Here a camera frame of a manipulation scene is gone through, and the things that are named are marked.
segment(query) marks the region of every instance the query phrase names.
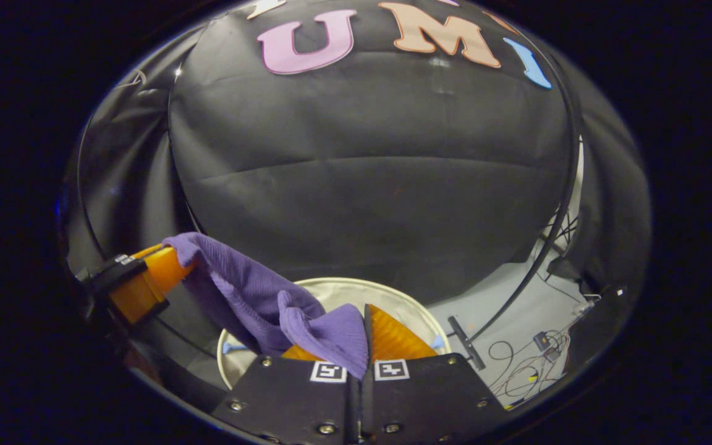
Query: fisheye lens view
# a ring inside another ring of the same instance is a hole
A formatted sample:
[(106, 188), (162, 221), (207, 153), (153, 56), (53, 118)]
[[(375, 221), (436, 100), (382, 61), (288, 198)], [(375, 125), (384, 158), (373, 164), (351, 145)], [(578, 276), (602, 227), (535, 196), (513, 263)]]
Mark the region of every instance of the fisheye lens view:
[(633, 129), (545, 39), (464, 0), (188, 23), (67, 147), (85, 327), (254, 443), (468, 443), (542, 417), (611, 359), (653, 225)]

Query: purple towel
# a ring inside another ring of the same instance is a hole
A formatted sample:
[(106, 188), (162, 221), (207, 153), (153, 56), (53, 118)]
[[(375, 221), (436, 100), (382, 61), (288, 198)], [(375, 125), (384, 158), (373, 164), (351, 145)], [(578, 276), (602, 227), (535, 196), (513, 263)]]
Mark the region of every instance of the purple towel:
[(364, 377), (367, 334), (353, 305), (325, 313), (305, 288), (203, 234), (179, 234), (162, 244), (175, 248), (184, 267), (196, 260), (184, 285), (210, 318), (252, 351), (282, 355), (296, 343)]

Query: screw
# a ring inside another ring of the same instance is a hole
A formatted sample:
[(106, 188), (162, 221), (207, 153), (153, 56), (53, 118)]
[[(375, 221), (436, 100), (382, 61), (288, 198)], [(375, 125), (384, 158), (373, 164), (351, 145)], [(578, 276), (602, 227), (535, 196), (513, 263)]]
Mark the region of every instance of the screw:
[(334, 425), (331, 425), (330, 423), (324, 423), (324, 425), (320, 425), (317, 427), (317, 433), (320, 434), (325, 434), (328, 436), (329, 434), (334, 434), (337, 431), (337, 427)]
[(389, 425), (384, 426), (384, 431), (386, 431), (387, 434), (399, 433), (400, 430), (401, 425), (399, 423), (390, 423)]

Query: white floor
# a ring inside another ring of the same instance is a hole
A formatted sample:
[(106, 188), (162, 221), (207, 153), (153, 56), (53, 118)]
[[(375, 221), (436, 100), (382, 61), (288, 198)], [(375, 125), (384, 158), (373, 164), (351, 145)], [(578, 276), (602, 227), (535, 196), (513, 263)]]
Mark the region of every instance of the white floor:
[[(436, 303), (427, 309), (435, 316), (445, 332), (452, 332), (447, 318), (455, 316), (466, 335), (473, 335), (509, 298), (531, 268), (534, 256), (542, 244), (538, 242), (536, 248), (532, 250), (532, 256), (525, 264), (502, 265), (463, 295)], [(548, 276), (546, 273), (548, 262), (556, 257), (557, 254), (551, 250), (546, 257), (546, 262), (540, 267), (538, 275), (529, 282), (522, 295), (473, 342), (486, 365), (486, 369), (478, 371), (478, 375), (486, 385), (491, 387), (491, 391), (505, 406), (524, 397), (525, 400), (529, 400), (562, 375), (569, 341), (556, 332), (568, 327), (577, 318), (576, 309), (585, 304), (585, 299), (573, 282), (556, 276), (551, 276), (548, 283), (543, 281), (543, 278)], [(550, 287), (549, 284), (573, 298)], [(557, 346), (557, 342), (562, 345), (562, 355), (554, 363), (546, 361), (537, 345), (532, 343), (532, 336), (542, 331), (552, 331), (549, 336), (552, 337), (550, 341), (553, 346)], [(497, 343), (499, 341), (506, 341), (514, 350), (512, 363), (509, 363), (509, 358), (505, 358), (509, 357), (508, 345)], [(453, 352), (460, 352), (467, 357), (457, 337), (450, 336), (449, 343)], [(493, 357), (505, 358), (505, 360), (491, 358), (489, 349)]]

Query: wire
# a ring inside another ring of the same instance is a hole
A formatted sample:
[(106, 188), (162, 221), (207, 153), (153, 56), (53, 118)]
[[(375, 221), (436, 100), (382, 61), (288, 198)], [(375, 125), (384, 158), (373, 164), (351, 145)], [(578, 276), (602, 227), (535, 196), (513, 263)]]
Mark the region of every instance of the wire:
[(93, 245), (95, 250), (101, 258), (106, 260), (106, 253), (101, 247), (101, 242), (99, 242), (98, 237), (95, 236), (95, 231), (93, 230), (93, 223), (90, 220), (90, 212), (87, 211), (87, 204), (84, 201), (84, 193), (82, 193), (82, 150), (84, 150), (84, 141), (87, 139), (87, 132), (90, 130), (90, 124), (93, 122), (93, 114), (87, 118), (87, 124), (84, 126), (84, 132), (82, 133), (82, 140), (78, 143), (78, 156), (76, 159), (76, 194), (78, 199), (78, 206), (82, 209), (82, 215), (84, 215), (84, 223), (87, 225), (87, 231), (90, 232), (90, 238), (93, 240)]
[[(568, 124), (570, 126), (570, 159), (567, 167), (568, 181), (566, 182), (565, 189), (562, 190), (562, 198), (559, 200), (559, 210), (557, 210), (556, 217), (554, 217), (553, 222), (554, 227), (559, 227), (562, 226), (562, 220), (565, 218), (566, 209), (570, 205), (570, 198), (571, 195), (573, 195), (573, 189), (576, 183), (577, 167), (579, 166), (579, 146), (581, 145), (581, 133), (576, 124), (576, 104), (574, 104), (573, 98), (571, 98), (570, 94), (568, 94), (565, 85), (565, 80), (562, 78), (562, 74), (560, 74), (559, 70), (554, 67), (554, 63), (551, 62), (551, 60), (548, 59), (548, 56), (546, 56), (545, 53), (540, 51), (540, 48), (537, 48), (537, 45), (535, 45), (534, 42), (529, 40), (528, 37), (524, 36), (523, 34), (520, 34), (520, 36), (523, 37), (523, 39), (526, 40), (526, 42), (529, 43), (529, 45), (537, 51), (537, 53), (540, 54), (540, 57), (543, 59), (543, 61), (545, 61), (546, 65), (551, 68), (551, 72), (554, 75), (554, 81), (556, 81), (557, 87), (559, 87), (559, 92), (562, 94), (562, 99), (565, 102)], [(499, 310), (494, 314), (494, 316), (492, 316), (491, 319), (489, 319), (483, 325), (483, 327), (477, 331), (477, 333), (472, 335), (471, 338), (467, 339), (467, 344), (471, 344), (478, 336), (480, 336), (489, 327), (491, 327), (491, 325), (494, 324), (494, 322), (500, 316), (502, 316), (503, 313), (506, 312), (507, 308), (509, 308), (512, 303), (515, 302), (515, 300), (518, 298), (518, 295), (520, 295), (526, 288), (526, 285), (529, 284), (530, 281), (532, 281), (534, 273), (537, 272), (537, 270), (540, 268), (540, 265), (542, 265), (545, 261), (545, 258), (546, 256), (548, 256), (548, 252), (551, 250), (552, 245), (554, 245), (554, 239), (551, 239), (549, 237), (549, 239), (546, 240), (545, 243), (543, 243), (542, 251), (540, 252), (540, 255), (537, 256), (537, 258), (535, 259), (535, 262), (532, 264), (531, 270), (526, 273), (526, 276), (523, 277), (522, 281), (518, 284), (512, 295), (509, 296), (509, 298), (507, 299), (507, 301), (505, 301), (502, 307), (499, 308)]]
[[(499, 344), (499, 343), (504, 343), (504, 344), (507, 345), (507, 347), (509, 347), (509, 355), (507, 355), (507, 357), (497, 358), (497, 357), (494, 357), (493, 354), (491, 354), (491, 349), (493, 349), (494, 346), (497, 346), (497, 344)], [(494, 384), (497, 383), (497, 382), (499, 381), (499, 379), (502, 378), (503, 375), (505, 375), (505, 372), (507, 372), (507, 370), (509, 369), (509, 367), (512, 365), (512, 358), (515, 357), (515, 352), (512, 351), (512, 344), (510, 344), (509, 342), (504, 341), (504, 340), (494, 341), (494, 343), (491, 345), (491, 347), (488, 348), (488, 357), (491, 357), (493, 360), (507, 360), (507, 358), (509, 358), (509, 362), (507, 363), (507, 367), (505, 368), (504, 371), (502, 371), (502, 374), (500, 374), (500, 375), (496, 378), (496, 380), (494, 380), (493, 383), (491, 383), (491, 384), (488, 385), (488, 388), (490, 388), (491, 386), (494, 386)]]
[(211, 354), (210, 352), (207, 352), (203, 347), (201, 347), (201, 346), (199, 346), (198, 344), (194, 343), (193, 341), (187, 339), (183, 334), (177, 332), (177, 330), (175, 330), (175, 328), (173, 328), (172, 326), (170, 326), (169, 324), (167, 324), (166, 321), (161, 320), (161, 318), (158, 318), (158, 316), (156, 316), (156, 321), (158, 321), (158, 323), (159, 323), (161, 326), (164, 326), (164, 327), (167, 329), (167, 331), (169, 331), (169, 332), (175, 334), (175, 336), (176, 336), (177, 338), (179, 338), (179, 339), (181, 339), (182, 341), (184, 341), (184, 342), (185, 342), (186, 344), (188, 344), (190, 347), (194, 347), (194, 349), (196, 349), (197, 351), (199, 351), (199, 352), (201, 352), (201, 353), (207, 355), (207, 357), (213, 358), (214, 360), (216, 359), (216, 356), (215, 356), (215, 355)]
[(558, 340), (558, 339), (554, 338), (553, 336), (548, 336), (548, 335), (546, 335), (546, 338), (547, 338), (549, 341), (554, 341), (554, 342), (556, 342), (556, 346), (552, 346), (552, 347), (554, 347), (554, 349), (556, 349), (557, 352), (562, 352), (562, 351), (559, 349), (559, 340)]
[(542, 355), (542, 354), (541, 354), (541, 355), (534, 355), (533, 357), (525, 358), (525, 360), (523, 360), (522, 362), (518, 363), (518, 364), (516, 365), (516, 367), (515, 367), (514, 369), (512, 369), (511, 374), (510, 374), (500, 385), (498, 385), (498, 386), (495, 386), (495, 385), (494, 385), (494, 386), (492, 386), (492, 387), (489, 388), (489, 389), (491, 389), (491, 390), (494, 391), (494, 392), (495, 392), (495, 391), (499, 391), (500, 389), (502, 389), (502, 387), (506, 387), (506, 386), (509, 384), (509, 382), (510, 382), (513, 378), (515, 378), (515, 376), (518, 375), (518, 374), (519, 374), (521, 371), (523, 371), (524, 369), (528, 369), (528, 368), (531, 367), (532, 369), (537, 370), (537, 368), (533, 367), (532, 364), (533, 364), (535, 361), (540, 360), (541, 358), (543, 358), (543, 355)]
[(549, 380), (548, 375), (550, 375), (551, 372), (554, 371), (554, 364), (555, 364), (555, 363), (556, 363), (556, 360), (554, 360), (554, 362), (551, 363), (551, 369), (549, 369), (548, 372), (546, 372), (546, 376), (543, 377), (542, 380), (540, 380), (540, 386), (537, 387), (537, 394), (540, 394), (540, 391), (543, 390), (543, 383), (545, 383), (546, 381)]
[[(518, 370), (518, 373), (517, 373), (517, 374), (520, 374), (520, 372), (523, 371), (524, 369), (531, 369), (531, 370), (534, 371), (538, 376), (542, 375), (542, 372), (538, 371), (538, 369), (537, 369), (536, 367), (532, 367), (532, 366), (522, 367), (521, 369)], [(539, 380), (540, 380), (540, 377), (535, 378), (534, 382), (531, 383), (532, 388), (530, 388), (530, 391), (531, 391), (531, 389), (534, 389), (534, 385), (536, 385)], [(522, 386), (516, 386), (516, 387), (511, 388), (511, 389), (505, 388), (505, 391), (504, 391), (504, 394), (503, 394), (503, 395), (506, 395), (506, 396), (508, 396), (508, 397), (518, 397), (519, 394), (509, 394), (509, 392), (511, 392), (511, 391), (516, 391), (516, 389), (523, 388), (523, 387), (528, 386), (528, 385), (530, 385), (530, 383), (525, 384), (525, 385), (522, 385)], [(526, 394), (528, 394), (530, 391), (527, 391), (522, 397), (526, 397)]]
[(559, 232), (559, 235), (556, 236), (554, 240), (561, 239), (561, 237), (565, 237), (565, 242), (570, 244), (570, 241), (573, 239), (571, 236), (571, 233), (574, 233), (576, 231), (577, 225), (576, 222), (579, 220), (579, 217), (576, 216), (572, 220), (570, 219), (570, 212), (567, 214), (567, 225), (563, 226), (562, 231)]
[(562, 289), (560, 289), (560, 288), (554, 286), (553, 284), (550, 284), (550, 282), (548, 282), (548, 281), (546, 281), (545, 279), (543, 279), (543, 276), (540, 275), (540, 273), (535, 273), (535, 274), (537, 275), (538, 278), (542, 279), (542, 281), (545, 282), (546, 286), (548, 286), (548, 287), (550, 287), (550, 288), (556, 290), (556, 291), (559, 292), (559, 293), (562, 293), (562, 294), (564, 294), (564, 295), (567, 295), (567, 296), (570, 297), (570, 299), (572, 299), (574, 302), (582, 303), (581, 301), (579, 301), (579, 299), (577, 299), (577, 298), (574, 297), (573, 295), (568, 294), (567, 292), (565, 292), (564, 290), (562, 290)]

